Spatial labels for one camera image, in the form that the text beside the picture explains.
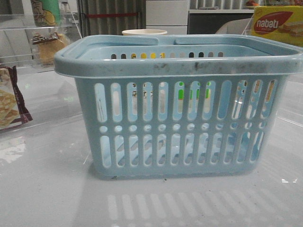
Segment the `light blue plastic basket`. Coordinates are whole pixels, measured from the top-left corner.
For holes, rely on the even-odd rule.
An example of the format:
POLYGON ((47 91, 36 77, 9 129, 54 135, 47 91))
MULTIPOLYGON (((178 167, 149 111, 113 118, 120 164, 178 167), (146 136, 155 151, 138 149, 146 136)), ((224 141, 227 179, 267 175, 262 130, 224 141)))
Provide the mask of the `light blue plastic basket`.
POLYGON ((229 175, 258 164, 303 50, 247 35, 93 35, 57 52, 54 68, 75 80, 101 175, 229 175))

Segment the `cream paper cup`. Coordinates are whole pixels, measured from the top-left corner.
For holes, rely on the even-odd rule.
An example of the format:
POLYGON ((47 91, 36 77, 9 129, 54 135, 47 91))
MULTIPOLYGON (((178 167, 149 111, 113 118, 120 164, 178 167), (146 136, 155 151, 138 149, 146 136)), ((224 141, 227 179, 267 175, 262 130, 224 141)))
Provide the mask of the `cream paper cup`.
POLYGON ((122 31, 122 35, 166 35, 166 30, 160 29, 130 29, 122 31))

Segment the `brown cracker snack bag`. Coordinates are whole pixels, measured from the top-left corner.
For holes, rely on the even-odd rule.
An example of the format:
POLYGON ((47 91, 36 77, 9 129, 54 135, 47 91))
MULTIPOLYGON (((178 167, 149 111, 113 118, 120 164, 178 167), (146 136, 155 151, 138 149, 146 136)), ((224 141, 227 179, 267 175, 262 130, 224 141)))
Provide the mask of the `brown cracker snack bag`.
POLYGON ((0 68, 0 130, 18 127, 32 121, 18 87, 16 67, 0 68))

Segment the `green yellow cartoon package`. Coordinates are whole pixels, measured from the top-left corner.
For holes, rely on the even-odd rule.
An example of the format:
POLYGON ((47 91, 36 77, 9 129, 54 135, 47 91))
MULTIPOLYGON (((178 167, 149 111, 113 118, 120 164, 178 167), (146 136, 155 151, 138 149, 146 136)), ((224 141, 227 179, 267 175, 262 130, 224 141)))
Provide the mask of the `green yellow cartoon package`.
POLYGON ((58 26, 61 22, 57 0, 31 0, 36 26, 58 26))

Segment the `white drawer cabinet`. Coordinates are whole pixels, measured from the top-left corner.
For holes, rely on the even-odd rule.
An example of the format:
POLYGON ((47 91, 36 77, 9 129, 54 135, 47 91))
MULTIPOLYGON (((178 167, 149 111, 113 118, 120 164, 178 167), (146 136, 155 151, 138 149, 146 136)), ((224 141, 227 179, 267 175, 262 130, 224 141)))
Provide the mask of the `white drawer cabinet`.
POLYGON ((146 28, 165 30, 169 35, 186 35, 188 0, 147 0, 146 28))

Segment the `packaged bread with brown label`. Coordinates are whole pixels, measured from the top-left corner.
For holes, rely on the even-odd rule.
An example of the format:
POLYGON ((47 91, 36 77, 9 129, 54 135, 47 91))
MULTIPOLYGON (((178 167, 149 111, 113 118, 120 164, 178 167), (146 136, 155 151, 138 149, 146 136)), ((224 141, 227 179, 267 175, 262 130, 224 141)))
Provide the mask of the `packaged bread with brown label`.
POLYGON ((43 65, 52 65, 54 55, 70 43, 65 34, 53 32, 46 36, 35 34, 32 44, 38 46, 39 59, 43 65))

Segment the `clear acrylic shelf left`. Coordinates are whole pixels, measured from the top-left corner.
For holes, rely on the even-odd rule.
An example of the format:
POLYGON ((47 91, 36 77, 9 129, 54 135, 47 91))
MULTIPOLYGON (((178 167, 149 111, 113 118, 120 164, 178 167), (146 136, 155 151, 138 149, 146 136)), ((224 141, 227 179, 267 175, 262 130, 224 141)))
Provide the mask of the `clear acrylic shelf left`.
POLYGON ((41 44, 33 39, 49 39, 52 34, 63 35, 63 44, 69 45, 81 38, 77 14, 61 14, 59 26, 36 26, 32 15, 0 16, 0 66, 16 67, 18 74, 52 71, 53 54, 46 54, 41 44))

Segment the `green white package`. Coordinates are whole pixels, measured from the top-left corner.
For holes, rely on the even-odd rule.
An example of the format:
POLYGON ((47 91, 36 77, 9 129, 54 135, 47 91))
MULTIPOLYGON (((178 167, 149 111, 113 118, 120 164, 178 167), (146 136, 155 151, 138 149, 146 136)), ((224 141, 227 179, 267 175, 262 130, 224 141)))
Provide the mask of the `green white package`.
MULTIPOLYGON (((178 90, 178 99, 183 100, 184 99, 184 83, 179 82, 179 90, 178 90)), ((200 82, 194 81, 191 83, 191 89, 190 89, 190 100, 194 98, 194 94, 196 95, 196 99, 199 99, 200 96, 200 82)), ((211 89, 212 89, 212 82, 208 81, 206 83, 205 87, 205 98, 209 99, 211 97, 211 89)))

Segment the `yellow nabati wafer box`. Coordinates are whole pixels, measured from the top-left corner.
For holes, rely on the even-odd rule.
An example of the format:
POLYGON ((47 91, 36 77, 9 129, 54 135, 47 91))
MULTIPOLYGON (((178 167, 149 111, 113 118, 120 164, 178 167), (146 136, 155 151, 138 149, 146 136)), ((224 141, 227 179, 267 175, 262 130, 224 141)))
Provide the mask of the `yellow nabati wafer box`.
POLYGON ((254 9, 250 34, 303 46, 302 6, 259 6, 254 9))

